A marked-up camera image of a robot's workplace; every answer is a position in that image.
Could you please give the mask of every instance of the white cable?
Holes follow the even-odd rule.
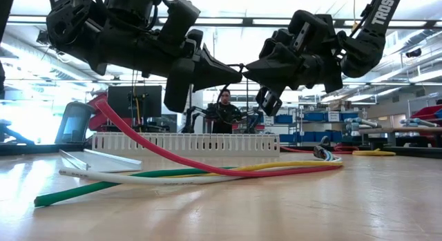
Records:
[[[88,180],[127,183],[127,184],[148,184],[148,185],[190,185],[190,184],[208,184],[215,182],[226,182],[230,180],[240,179],[238,176],[206,176],[206,177],[184,177],[184,178],[151,178],[151,177],[135,177],[128,175],[114,175],[108,173],[83,171],[75,168],[62,168],[59,170],[60,175],[84,178]]]

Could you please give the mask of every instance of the wall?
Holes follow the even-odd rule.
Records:
[[[440,86],[427,86],[425,87],[425,94],[440,93],[442,95],[442,87]],[[390,115],[406,114],[408,116],[408,100],[415,99],[414,93],[401,93],[399,94],[399,102],[393,103],[391,97],[379,101],[378,105],[370,106],[367,108],[368,118],[376,118]],[[435,105],[435,100],[429,101],[430,105]],[[412,111],[419,110],[426,106],[425,100],[416,101],[411,103]]]

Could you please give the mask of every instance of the computer monitor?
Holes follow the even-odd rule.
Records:
[[[140,115],[144,119],[148,117],[161,117],[161,86],[109,86],[109,106],[120,117],[136,117],[137,105],[135,101],[131,104],[133,90],[135,90],[137,97],[146,95],[142,102],[139,102]]]

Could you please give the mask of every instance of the ceiling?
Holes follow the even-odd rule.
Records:
[[[327,13],[331,14],[335,19],[358,19],[358,15],[361,10],[365,7],[367,3],[371,0],[190,0],[195,6],[197,6],[202,12],[200,14],[201,17],[283,17],[290,18],[294,11],[296,10],[308,10],[312,13]],[[428,20],[442,19],[442,12],[440,11],[442,7],[442,0],[401,0],[399,7],[394,15],[394,19],[400,20],[410,20],[410,21],[418,21],[418,20]],[[46,16],[50,11],[50,4],[48,0],[15,0],[11,14],[14,16]],[[166,8],[164,5],[160,6],[159,10],[160,17],[166,17]],[[258,28],[258,27],[195,27],[204,32],[204,40],[203,42],[207,45],[211,54],[218,60],[224,62],[225,64],[236,64],[236,63],[249,63],[258,58],[258,54],[261,51],[262,45],[266,38],[269,38],[275,28]],[[127,68],[121,68],[118,66],[108,66],[108,70],[106,71],[106,75],[100,77],[95,74],[89,67],[88,64],[85,64],[82,61],[77,59],[69,58],[61,58],[57,57],[57,54],[49,50],[47,46],[42,46],[38,44],[35,40],[39,34],[40,30],[45,30],[45,25],[41,24],[8,24],[6,28],[6,33],[12,39],[16,39],[19,43],[23,45],[27,45],[35,50],[38,50],[39,54],[44,56],[51,56],[55,59],[56,65],[62,65],[67,69],[67,66],[78,71],[79,76],[78,79],[113,79],[114,77],[119,77],[122,80],[132,80],[133,79],[133,71]],[[408,49],[413,47],[422,47],[423,55],[422,59],[427,59],[428,57],[432,57],[433,55],[438,54],[439,48],[439,37],[436,39],[433,37],[432,41],[427,41],[430,37],[426,37],[423,41],[418,44],[404,44],[403,40],[408,40],[414,35],[417,35],[416,30],[389,30],[387,35],[387,46],[389,42],[391,43],[389,48],[400,46],[407,47]],[[400,62],[401,53],[393,53],[385,55],[382,62],[373,70],[373,73],[367,75],[362,80],[363,82],[371,81],[380,77],[381,75],[388,74],[392,71],[398,70],[399,68],[404,68],[404,66],[410,66],[410,71],[408,73],[416,73],[417,67],[413,67],[413,63],[419,62],[421,58],[405,60],[405,62]],[[20,59],[22,64],[28,64],[27,60]],[[434,59],[434,61],[429,61],[425,64],[422,64],[420,67],[428,67],[434,66],[435,63],[438,63],[438,59]],[[404,78],[404,73],[399,73],[394,77],[387,78],[386,80],[392,81],[397,78]],[[152,76],[149,79],[149,82],[156,84],[165,85],[165,78]],[[64,84],[65,87],[74,87],[74,90],[99,90],[105,87],[104,85],[94,84],[92,86],[80,86],[77,84],[76,86],[69,86],[69,84]],[[254,88],[256,84],[251,83],[250,87]],[[242,95],[243,90],[245,90],[246,85],[239,84],[234,86],[234,91],[237,92],[238,95]],[[353,85],[351,88],[346,86],[344,90],[340,90],[337,93],[341,95],[346,95],[346,97],[350,97],[354,94],[361,94],[361,91],[370,89],[371,86],[355,86]],[[313,100],[320,99],[320,97],[328,97],[321,88],[314,88],[310,93],[306,92],[306,89],[299,88],[298,93],[286,93],[285,101],[286,102],[294,102],[295,100],[292,97],[304,96],[305,100]]]

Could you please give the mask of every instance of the wooden table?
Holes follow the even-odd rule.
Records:
[[[200,158],[243,166],[279,158]],[[442,163],[414,157],[343,157],[345,167],[202,186],[110,189],[34,209],[37,195],[90,183],[64,177],[57,154],[0,157],[1,241],[442,240]],[[150,157],[151,170],[181,168]]]
[[[359,130],[360,134],[387,133],[387,140],[392,146],[396,146],[396,133],[408,132],[431,133],[436,140],[436,147],[442,148],[442,127],[367,128]]]

